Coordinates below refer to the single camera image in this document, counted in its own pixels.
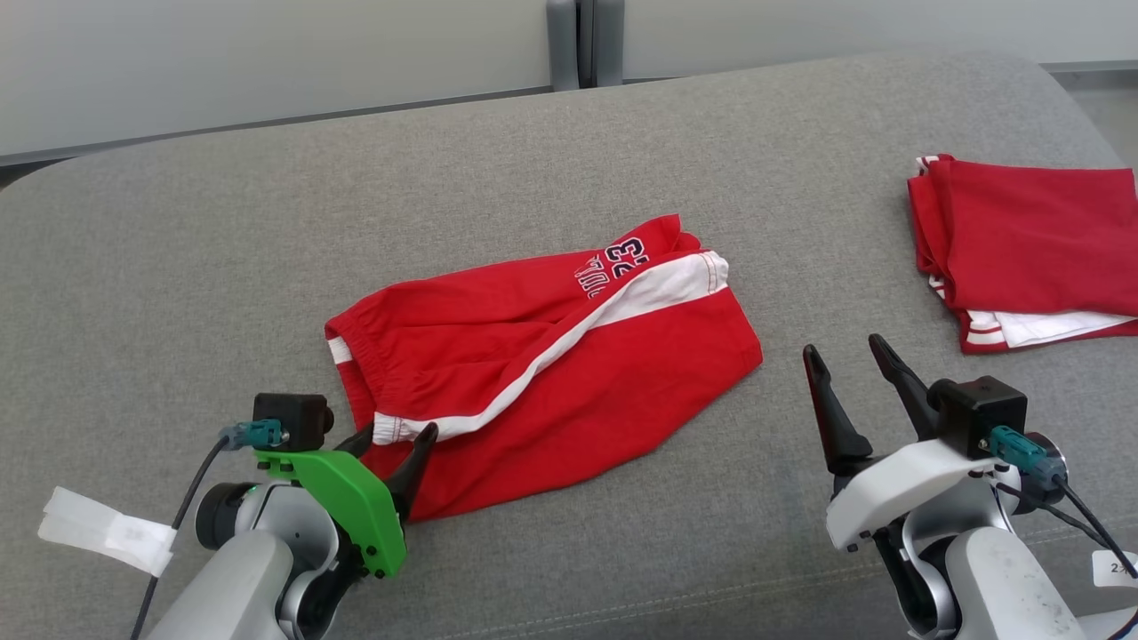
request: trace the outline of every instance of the gray floor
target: gray floor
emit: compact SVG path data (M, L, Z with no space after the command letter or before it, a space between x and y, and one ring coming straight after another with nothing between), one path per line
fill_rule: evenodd
M1103 137L1128 165L1138 167L1138 71L1056 73ZM56 161L0 166L0 189Z

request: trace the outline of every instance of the white wall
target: white wall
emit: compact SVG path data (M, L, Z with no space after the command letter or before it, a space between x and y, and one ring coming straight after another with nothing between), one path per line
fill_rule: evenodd
M2 0L0 156L544 87L542 0Z
M1138 0L626 0L625 11L625 77L924 44L1138 59Z
M544 87L543 0L0 0L5 156ZM1138 59L1138 0L626 0L626 77L921 44Z

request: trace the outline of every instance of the folded red shirt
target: folded red shirt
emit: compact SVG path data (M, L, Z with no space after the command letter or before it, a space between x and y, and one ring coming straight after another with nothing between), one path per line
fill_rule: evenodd
M917 266L960 317L965 351L1138 333L1125 318L1138 315L1131 170L998 166L949 155L918 162L923 171L909 180ZM1011 315L1075 311L1114 318ZM1000 331L1001 319L1017 321L1019 339L983 339Z

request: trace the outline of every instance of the folded clothing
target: folded clothing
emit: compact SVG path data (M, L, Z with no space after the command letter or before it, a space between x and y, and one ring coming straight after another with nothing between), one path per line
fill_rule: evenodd
M917 158L909 199L917 268L958 317L965 353L1138 335L1131 170L942 154Z
M588 252L377 292L325 337L362 458L387 477L430 422L439 443L413 519L594 477L655 449L761 360L727 263L649 221Z

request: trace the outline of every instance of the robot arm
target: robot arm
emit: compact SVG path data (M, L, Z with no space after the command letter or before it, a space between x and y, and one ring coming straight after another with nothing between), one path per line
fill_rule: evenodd
M940 380L930 392L881 336L869 337L869 348L918 440L879 458L841 407L817 350L803 351L834 475L826 510L834 547L855 552L873 542L914 638L1085 639L1011 524L1013 514L1061 500L1055 478L1059 486L1066 478L1058 450L1023 434L1026 396L991 377Z
M230 449L253 445L257 467L275 479L220 484L203 497L195 528L216 553L151 640L320 640L353 584L398 573L403 523L438 429L428 426L385 483L358 461L370 428L320 449L331 419L322 396L259 394L248 424L258 432L222 432Z

